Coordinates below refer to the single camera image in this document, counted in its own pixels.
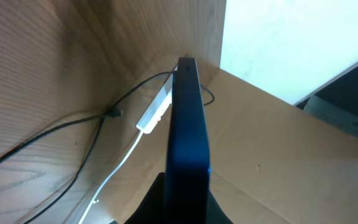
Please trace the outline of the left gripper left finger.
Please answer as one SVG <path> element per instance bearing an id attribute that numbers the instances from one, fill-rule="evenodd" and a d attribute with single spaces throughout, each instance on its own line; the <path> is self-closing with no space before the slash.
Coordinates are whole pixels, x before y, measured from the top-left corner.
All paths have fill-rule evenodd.
<path id="1" fill-rule="evenodd" d="M 164 212 L 165 173 L 160 172 L 135 212 L 125 224 L 162 224 Z"/>

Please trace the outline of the Galaxy smartphone blue screen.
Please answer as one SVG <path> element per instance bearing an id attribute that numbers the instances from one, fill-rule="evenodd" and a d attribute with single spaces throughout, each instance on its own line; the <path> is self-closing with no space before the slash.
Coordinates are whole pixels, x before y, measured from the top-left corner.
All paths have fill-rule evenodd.
<path id="1" fill-rule="evenodd" d="M 205 223 L 209 140 L 196 60 L 180 57 L 173 74 L 164 195 L 165 223 Z"/>

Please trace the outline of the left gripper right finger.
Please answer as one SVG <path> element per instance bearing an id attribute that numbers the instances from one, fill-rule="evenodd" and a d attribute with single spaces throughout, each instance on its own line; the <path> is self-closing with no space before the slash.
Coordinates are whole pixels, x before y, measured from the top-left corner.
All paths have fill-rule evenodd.
<path id="1" fill-rule="evenodd" d="M 223 212 L 211 191 L 208 194 L 208 224 L 233 224 Z"/>

